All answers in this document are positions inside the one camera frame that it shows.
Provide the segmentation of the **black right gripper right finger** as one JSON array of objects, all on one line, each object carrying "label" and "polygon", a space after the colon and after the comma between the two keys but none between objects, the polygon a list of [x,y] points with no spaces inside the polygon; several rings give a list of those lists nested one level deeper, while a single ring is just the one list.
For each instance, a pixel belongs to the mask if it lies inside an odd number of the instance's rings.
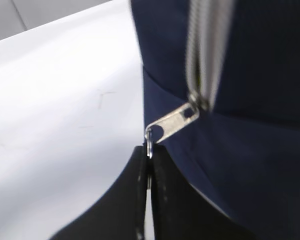
[{"label": "black right gripper right finger", "polygon": [[151,159],[151,203],[157,240],[253,240],[253,233],[208,203],[184,178],[164,146]]}]

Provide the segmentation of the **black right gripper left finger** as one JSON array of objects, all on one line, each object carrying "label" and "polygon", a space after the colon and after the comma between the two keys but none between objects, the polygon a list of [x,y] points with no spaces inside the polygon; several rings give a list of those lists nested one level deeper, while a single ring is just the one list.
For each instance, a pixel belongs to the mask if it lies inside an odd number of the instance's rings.
[{"label": "black right gripper left finger", "polygon": [[51,239],[145,239],[146,156],[145,147],[136,146],[121,174],[102,197]]}]

